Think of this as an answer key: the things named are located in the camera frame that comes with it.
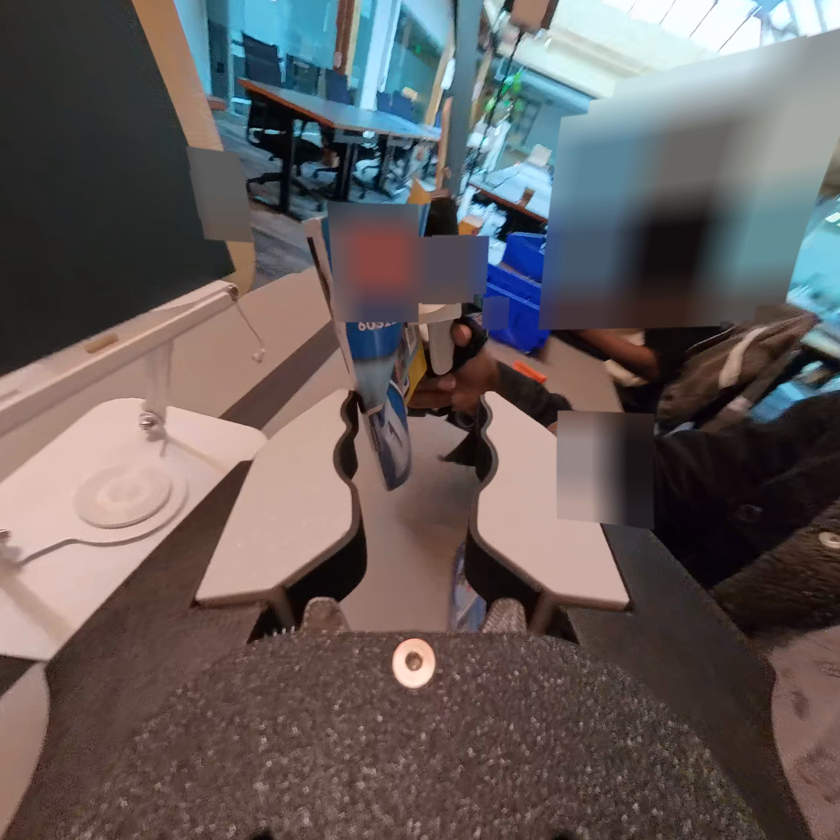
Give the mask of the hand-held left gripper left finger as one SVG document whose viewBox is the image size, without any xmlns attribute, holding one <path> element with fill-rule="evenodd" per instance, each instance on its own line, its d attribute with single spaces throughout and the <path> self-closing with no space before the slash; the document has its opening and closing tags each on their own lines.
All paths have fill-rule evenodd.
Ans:
<svg viewBox="0 0 840 840">
<path fill-rule="evenodd" d="M 356 394 L 339 389 L 276 432 L 254 457 L 195 601 L 289 602 L 289 589 L 362 534 L 353 483 Z"/>
</svg>

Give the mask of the stand display board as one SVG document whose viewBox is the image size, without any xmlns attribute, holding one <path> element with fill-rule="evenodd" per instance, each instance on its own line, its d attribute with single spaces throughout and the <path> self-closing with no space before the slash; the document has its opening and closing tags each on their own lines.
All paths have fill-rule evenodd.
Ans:
<svg viewBox="0 0 840 840">
<path fill-rule="evenodd" d="M 2 435 L 254 284 L 175 2 L 2 2 Z"/>
</svg>

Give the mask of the lego instruction booklet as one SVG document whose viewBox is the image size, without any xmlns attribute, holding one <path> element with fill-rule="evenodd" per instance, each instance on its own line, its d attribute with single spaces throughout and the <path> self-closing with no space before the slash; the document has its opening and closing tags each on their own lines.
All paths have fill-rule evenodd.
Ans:
<svg viewBox="0 0 840 840">
<path fill-rule="evenodd" d="M 421 330 L 411 323 L 339 321 L 333 298 L 328 219 L 312 217 L 303 227 L 357 395 L 360 424 L 378 458 L 385 488 L 395 490 L 406 483 L 412 469 L 406 402 L 427 372 Z"/>
</svg>

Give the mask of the wooden desk black legs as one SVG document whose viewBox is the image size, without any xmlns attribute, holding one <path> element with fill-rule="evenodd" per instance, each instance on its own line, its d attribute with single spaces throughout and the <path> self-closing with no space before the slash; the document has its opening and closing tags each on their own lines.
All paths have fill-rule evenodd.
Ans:
<svg viewBox="0 0 840 840">
<path fill-rule="evenodd" d="M 303 218 L 293 212 L 290 206 L 294 166 L 293 123 L 296 120 L 315 122 L 333 131 L 340 147 L 339 171 L 333 188 L 333 198 L 338 202 L 349 200 L 350 179 L 356 158 L 355 146 L 362 143 L 364 133 L 374 133 L 388 140 L 398 138 L 419 143 L 437 143 L 441 139 L 440 128 L 410 122 L 388 112 L 358 108 L 246 77 L 240 77 L 237 81 L 248 92 L 252 102 L 262 102 L 269 111 L 276 111 L 280 127 L 287 133 L 282 138 L 280 152 L 279 198 L 274 204 L 260 196 L 256 200 L 297 221 Z"/>
</svg>

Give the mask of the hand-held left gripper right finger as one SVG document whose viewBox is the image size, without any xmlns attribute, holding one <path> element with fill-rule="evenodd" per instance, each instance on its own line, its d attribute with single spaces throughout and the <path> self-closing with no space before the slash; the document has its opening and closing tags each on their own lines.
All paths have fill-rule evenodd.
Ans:
<svg viewBox="0 0 840 840">
<path fill-rule="evenodd" d="M 536 634 L 560 608 L 626 611 L 631 599 L 602 526 L 559 517 L 556 436 L 494 392 L 476 420 L 469 562 L 490 563 L 535 592 L 528 629 Z"/>
</svg>

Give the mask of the white stand base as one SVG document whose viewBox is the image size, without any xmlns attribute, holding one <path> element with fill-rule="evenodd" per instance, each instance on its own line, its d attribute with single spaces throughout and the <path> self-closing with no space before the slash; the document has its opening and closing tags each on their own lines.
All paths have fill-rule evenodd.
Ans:
<svg viewBox="0 0 840 840">
<path fill-rule="evenodd" d="M 161 440 L 139 399 L 104 402 L 2 480 L 2 528 L 66 527 L 72 544 L 2 572 L 2 655 L 47 661 L 235 467 L 259 430 L 168 411 Z"/>
</svg>

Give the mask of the grey printed sweatshirt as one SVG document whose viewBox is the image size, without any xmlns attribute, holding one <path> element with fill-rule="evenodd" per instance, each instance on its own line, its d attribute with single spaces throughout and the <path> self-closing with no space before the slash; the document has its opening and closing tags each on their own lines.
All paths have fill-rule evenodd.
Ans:
<svg viewBox="0 0 840 840">
<path fill-rule="evenodd" d="M 839 626 L 770 651 L 773 735 L 815 839 L 839 838 Z"/>
</svg>

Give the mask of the blue plastic bin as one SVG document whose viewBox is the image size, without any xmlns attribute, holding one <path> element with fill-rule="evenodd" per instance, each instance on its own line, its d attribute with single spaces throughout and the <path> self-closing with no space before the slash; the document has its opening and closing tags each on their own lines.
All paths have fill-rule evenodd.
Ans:
<svg viewBox="0 0 840 840">
<path fill-rule="evenodd" d="M 541 285 L 506 266 L 488 265 L 482 308 L 489 336 L 526 355 L 541 351 L 549 332 L 539 327 Z"/>
<path fill-rule="evenodd" d="M 544 234 L 510 233 L 507 236 L 501 263 L 531 280 L 541 282 L 545 242 Z"/>
</svg>

